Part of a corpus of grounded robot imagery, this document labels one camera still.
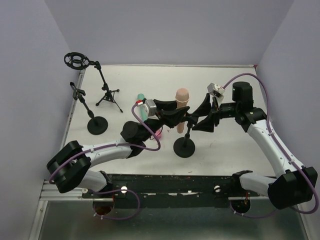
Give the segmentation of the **black round-base microphone stand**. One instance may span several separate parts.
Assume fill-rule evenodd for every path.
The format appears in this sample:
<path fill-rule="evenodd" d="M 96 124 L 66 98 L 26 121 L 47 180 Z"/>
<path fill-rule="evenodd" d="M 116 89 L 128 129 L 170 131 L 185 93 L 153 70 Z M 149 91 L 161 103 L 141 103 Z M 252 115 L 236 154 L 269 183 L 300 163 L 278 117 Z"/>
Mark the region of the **black round-base microphone stand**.
<path fill-rule="evenodd" d="M 198 122 L 198 117 L 186 114 L 182 118 L 182 123 L 187 122 L 187 132 L 184 137 L 178 138 L 173 144 L 174 153 L 181 158 L 189 158 L 195 152 L 195 143 L 190 139 L 192 127 Z"/>

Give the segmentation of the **black clip round-base stand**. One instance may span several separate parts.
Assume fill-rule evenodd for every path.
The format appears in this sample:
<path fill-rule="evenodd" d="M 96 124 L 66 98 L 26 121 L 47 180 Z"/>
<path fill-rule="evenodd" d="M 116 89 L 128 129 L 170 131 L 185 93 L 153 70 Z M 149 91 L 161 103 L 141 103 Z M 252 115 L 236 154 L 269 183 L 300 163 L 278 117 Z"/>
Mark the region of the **black clip round-base stand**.
<path fill-rule="evenodd" d="M 88 132 L 95 136 L 103 134 L 108 129 L 108 121 L 102 116 L 95 116 L 92 110 L 90 110 L 85 100 L 86 92 L 84 90 L 77 88 L 74 82 L 70 82 L 69 85 L 73 91 L 72 98 L 83 104 L 87 115 L 90 117 L 87 123 Z"/>

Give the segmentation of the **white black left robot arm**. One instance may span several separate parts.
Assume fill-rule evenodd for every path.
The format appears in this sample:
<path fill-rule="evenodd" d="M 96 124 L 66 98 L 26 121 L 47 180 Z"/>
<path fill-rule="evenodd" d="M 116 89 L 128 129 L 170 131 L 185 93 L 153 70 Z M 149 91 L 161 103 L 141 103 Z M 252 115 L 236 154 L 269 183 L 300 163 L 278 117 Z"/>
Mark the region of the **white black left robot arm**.
<path fill-rule="evenodd" d="M 95 192 L 105 190 L 111 184 L 108 175 L 104 171 L 91 171 L 91 167 L 133 158 L 144 150 L 159 151 L 161 143 L 156 131 L 163 126 L 176 127 L 189 109 L 189 106 L 178 108 L 176 101 L 138 100 L 131 107 L 136 120 L 123 125 L 120 139 L 95 145 L 81 145 L 76 140 L 67 143 L 46 165 L 49 183 L 56 185 L 62 194 L 77 187 Z"/>

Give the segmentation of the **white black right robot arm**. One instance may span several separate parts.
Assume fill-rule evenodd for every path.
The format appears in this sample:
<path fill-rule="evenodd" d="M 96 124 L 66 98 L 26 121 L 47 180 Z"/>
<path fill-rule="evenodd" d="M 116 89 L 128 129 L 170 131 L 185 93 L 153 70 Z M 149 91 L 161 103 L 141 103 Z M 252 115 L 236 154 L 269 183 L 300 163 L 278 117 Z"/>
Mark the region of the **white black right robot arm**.
<path fill-rule="evenodd" d="M 313 167 L 305 167 L 277 138 L 266 113 L 254 107 L 252 86 L 248 82 L 235 82 L 230 103 L 222 103 L 223 87 L 210 83 L 207 90 L 204 101 L 193 112 L 203 120 L 192 130 L 212 133 L 220 120 L 233 118 L 257 143 L 275 174 L 275 178 L 271 178 L 243 170 L 233 174 L 235 186 L 268 197 L 278 210 L 309 202 L 314 195 L 318 173 Z"/>

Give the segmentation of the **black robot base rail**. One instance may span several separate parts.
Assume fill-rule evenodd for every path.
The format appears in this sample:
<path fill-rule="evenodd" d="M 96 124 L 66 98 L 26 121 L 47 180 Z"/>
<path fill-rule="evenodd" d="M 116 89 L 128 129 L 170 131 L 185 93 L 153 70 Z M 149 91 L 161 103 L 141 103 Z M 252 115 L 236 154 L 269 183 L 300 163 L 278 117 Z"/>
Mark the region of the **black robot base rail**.
<path fill-rule="evenodd" d="M 107 190 L 113 193 L 82 194 L 94 203 L 117 209 L 227 208 L 230 200 L 245 200 L 257 193 L 237 187 L 231 176 L 112 174 Z"/>

